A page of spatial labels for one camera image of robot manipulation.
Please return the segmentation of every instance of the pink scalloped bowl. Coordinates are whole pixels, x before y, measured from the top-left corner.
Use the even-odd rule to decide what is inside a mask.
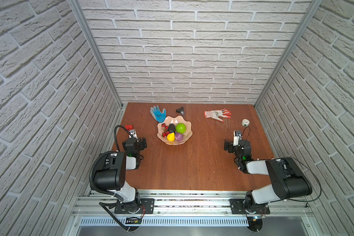
[[[182,123],[186,125],[186,131],[182,134],[183,135],[183,139],[181,141],[177,141],[174,140],[173,142],[169,141],[168,139],[166,139],[166,137],[163,137],[163,132],[164,129],[161,127],[162,123],[159,123],[157,125],[157,136],[159,137],[159,139],[161,139],[164,143],[168,144],[168,145],[180,145],[185,143],[193,134],[193,132],[191,131],[191,122],[190,121],[185,121],[182,116],[177,116],[176,118],[172,118],[170,116],[167,116],[164,120],[165,125],[170,125],[170,124],[174,124],[175,126],[177,126],[178,123]]]

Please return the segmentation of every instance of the black cable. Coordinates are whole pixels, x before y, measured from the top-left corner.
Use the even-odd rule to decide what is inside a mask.
[[[320,187],[319,195],[313,200],[300,201],[300,200],[295,200],[295,199],[291,199],[291,198],[289,198],[289,200],[295,201],[295,202],[313,202],[313,201],[316,201],[317,199],[319,199],[319,197],[321,196],[321,193],[322,193],[322,187],[321,187],[321,183],[319,181],[319,178],[314,174],[314,172],[310,168],[308,168],[306,165],[304,165],[301,161],[299,161],[297,158],[294,158],[294,157],[291,157],[291,156],[286,156],[286,157],[282,157],[282,158],[292,158],[294,160],[297,160],[300,164],[302,164],[305,168],[307,168],[312,173],[313,177],[316,179],[316,181],[317,181],[317,183],[319,184],[319,187]]]
[[[128,131],[125,127],[123,127],[122,125],[117,125],[115,128],[114,128],[114,142],[115,142],[115,145],[117,146],[117,150],[119,151],[119,145],[118,145],[118,142],[117,142],[117,129],[121,127],[122,129],[124,129],[131,137],[132,134],[130,133],[130,131]]]
[[[120,227],[122,227],[123,229],[125,229],[126,231],[134,231],[137,228],[139,228],[139,226],[136,227],[126,227],[124,224],[122,224],[114,215],[113,213],[111,213],[111,211],[109,209],[107,209],[106,205],[110,205],[110,203],[103,203],[103,202],[99,202],[99,205],[104,208],[104,210],[115,220],[115,222],[117,222],[117,224],[119,224]]]

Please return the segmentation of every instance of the vented metal panel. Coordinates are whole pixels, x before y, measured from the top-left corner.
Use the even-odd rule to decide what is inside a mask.
[[[118,216],[125,224],[126,216]],[[80,226],[116,226],[110,216],[83,216]],[[145,216],[140,226],[248,226],[244,216],[207,217],[207,216]]]

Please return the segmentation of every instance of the black mounting plate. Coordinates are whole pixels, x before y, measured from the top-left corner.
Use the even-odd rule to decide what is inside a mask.
[[[244,198],[242,198],[242,199],[230,199],[231,211],[232,211],[233,215],[249,214],[243,208],[243,202],[244,202]],[[258,207],[257,206],[252,206],[252,210],[256,211],[255,214],[269,215],[270,214],[270,209],[269,209],[269,207],[266,207],[266,205],[267,204],[259,205]]]
[[[140,204],[144,206],[146,209],[146,214],[153,214],[155,199],[153,198],[141,198]],[[130,214],[128,209],[126,209],[123,205],[118,205],[115,207],[114,214]]]

